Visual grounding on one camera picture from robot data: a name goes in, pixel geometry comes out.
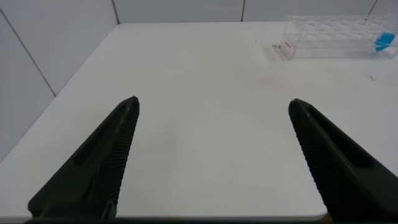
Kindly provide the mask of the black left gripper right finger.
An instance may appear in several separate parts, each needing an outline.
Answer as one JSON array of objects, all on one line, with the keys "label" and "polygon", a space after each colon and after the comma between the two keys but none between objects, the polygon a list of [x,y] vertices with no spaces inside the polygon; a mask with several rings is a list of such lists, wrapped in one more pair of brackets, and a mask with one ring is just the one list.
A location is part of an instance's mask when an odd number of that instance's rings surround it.
[{"label": "black left gripper right finger", "polygon": [[396,175],[311,104],[292,100],[289,116],[334,221],[397,221]]}]

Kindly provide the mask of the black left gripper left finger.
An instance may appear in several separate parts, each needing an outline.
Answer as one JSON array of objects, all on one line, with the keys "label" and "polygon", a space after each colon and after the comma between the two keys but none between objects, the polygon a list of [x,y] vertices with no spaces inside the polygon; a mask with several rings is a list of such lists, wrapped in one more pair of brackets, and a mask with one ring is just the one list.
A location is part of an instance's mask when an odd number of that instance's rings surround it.
[{"label": "black left gripper left finger", "polygon": [[33,218],[114,218],[139,100],[117,105],[48,182],[30,199]]}]

